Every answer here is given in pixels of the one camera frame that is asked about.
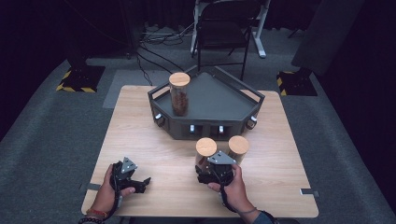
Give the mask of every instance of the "chair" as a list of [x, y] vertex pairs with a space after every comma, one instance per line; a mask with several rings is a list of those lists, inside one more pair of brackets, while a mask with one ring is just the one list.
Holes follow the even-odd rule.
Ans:
[[[198, 19], [191, 53], [193, 58], [197, 51], [198, 71], [204, 66], [242, 64], [240, 79], [243, 80], [251, 28], [260, 10], [261, 5], [255, 0], [225, 0], [207, 5]], [[202, 63], [202, 49], [231, 49], [228, 55], [235, 49], [245, 49], [245, 55], [241, 63]]]

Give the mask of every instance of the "wooden table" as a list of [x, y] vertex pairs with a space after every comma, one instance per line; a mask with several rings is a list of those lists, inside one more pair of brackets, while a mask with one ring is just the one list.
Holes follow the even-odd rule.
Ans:
[[[117, 216], [131, 217], [236, 217], [220, 203], [216, 192], [197, 181], [196, 141], [174, 140], [154, 123], [148, 91], [152, 87], [124, 86], [109, 123], [91, 183], [102, 184], [110, 163], [128, 157], [138, 168], [133, 179], [151, 177], [144, 194], [123, 200]], [[310, 189], [279, 95], [265, 95], [253, 130], [242, 135], [249, 150], [241, 163], [247, 196], [255, 206], [275, 217], [316, 217], [318, 208]], [[227, 149], [228, 142], [218, 142]], [[81, 211], [92, 205], [95, 190], [88, 190]]]

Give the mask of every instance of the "wooden lid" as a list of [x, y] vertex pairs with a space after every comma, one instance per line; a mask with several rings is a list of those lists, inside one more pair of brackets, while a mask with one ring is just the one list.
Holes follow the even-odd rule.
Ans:
[[236, 154], [245, 154], [248, 152], [248, 140], [240, 135], [230, 138], [228, 146]]
[[185, 73], [174, 73], [169, 77], [169, 82], [174, 87], [184, 87], [190, 82], [190, 76]]
[[198, 140], [196, 149], [201, 156], [209, 157], [216, 153], [218, 145], [213, 139], [205, 137]]

